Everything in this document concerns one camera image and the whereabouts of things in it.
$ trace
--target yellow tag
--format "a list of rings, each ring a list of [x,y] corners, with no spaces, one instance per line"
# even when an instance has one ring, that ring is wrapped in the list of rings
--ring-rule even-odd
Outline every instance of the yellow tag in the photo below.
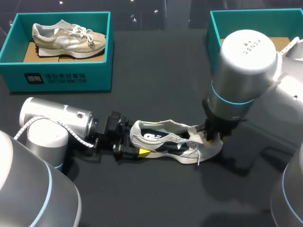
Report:
[[[145,150],[143,148],[140,148],[138,157],[146,157],[150,154],[150,152],[151,152],[150,150]]]

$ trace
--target shoe tongue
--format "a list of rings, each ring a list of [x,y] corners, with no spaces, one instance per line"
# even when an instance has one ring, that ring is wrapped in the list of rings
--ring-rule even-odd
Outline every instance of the shoe tongue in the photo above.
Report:
[[[196,127],[192,126],[188,128],[189,140],[197,143],[203,144],[203,140],[205,140],[204,134],[202,131],[197,132]]]

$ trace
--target shoelace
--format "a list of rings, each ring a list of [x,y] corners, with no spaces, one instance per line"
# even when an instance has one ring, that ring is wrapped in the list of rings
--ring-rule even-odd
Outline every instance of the shoelace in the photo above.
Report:
[[[88,34],[88,32],[92,32],[92,31],[93,30],[91,29],[86,29],[85,27],[75,25],[70,35],[78,35],[81,38],[85,37],[89,45],[94,45],[94,38],[90,34]]]
[[[182,143],[182,142],[189,142],[189,140],[180,140],[180,142]],[[195,152],[198,152],[198,159],[197,159],[197,161],[198,161],[198,165],[200,164],[200,160],[201,160],[201,153],[200,153],[200,151],[198,150],[198,148],[196,147],[196,149],[194,149],[192,152],[190,152],[190,153],[188,153],[187,155],[191,155],[191,154],[193,154],[193,153],[195,153]]]

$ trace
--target shoe sole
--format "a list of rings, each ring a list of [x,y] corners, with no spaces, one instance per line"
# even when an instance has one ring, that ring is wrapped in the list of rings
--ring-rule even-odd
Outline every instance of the shoe sole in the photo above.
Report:
[[[104,53],[105,47],[103,49],[97,50],[97,51],[92,51],[89,53],[76,53],[73,51],[67,51],[67,50],[62,50],[62,49],[45,49],[45,48],[40,48],[36,46],[36,52],[39,57],[72,57],[74,59],[87,59],[87,58],[92,58],[99,56]]]
[[[174,154],[170,154],[170,153],[161,153],[155,150],[151,150],[149,148],[145,148],[140,144],[137,143],[133,143],[133,145],[135,145],[135,147],[139,147],[139,148],[143,148],[146,150],[150,150],[150,154],[144,158],[159,158],[159,157],[171,157],[175,160],[177,160],[178,162],[182,163],[182,164],[194,164],[197,163],[198,158],[187,158],[187,157],[180,157],[178,155],[174,155]],[[200,162],[205,161],[205,159],[203,159],[202,157],[200,158]]]
[[[198,158],[180,157],[178,155],[174,155],[174,154],[170,154],[170,153],[160,153],[160,152],[152,151],[152,150],[151,150],[150,154],[148,156],[146,156],[145,158],[159,158],[159,157],[171,157],[182,164],[194,164],[194,163],[197,163],[197,160],[198,160]]]

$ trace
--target shoe insole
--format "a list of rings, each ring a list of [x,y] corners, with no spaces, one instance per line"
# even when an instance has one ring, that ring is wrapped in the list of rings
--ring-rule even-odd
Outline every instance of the shoe insole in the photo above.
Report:
[[[153,129],[141,129],[141,135],[146,138],[146,139],[155,139],[158,140],[164,136],[167,136],[169,133],[167,132],[162,132],[158,130],[153,130]],[[176,134],[177,136],[180,136],[181,138],[184,139],[189,139],[189,134],[187,131]]]

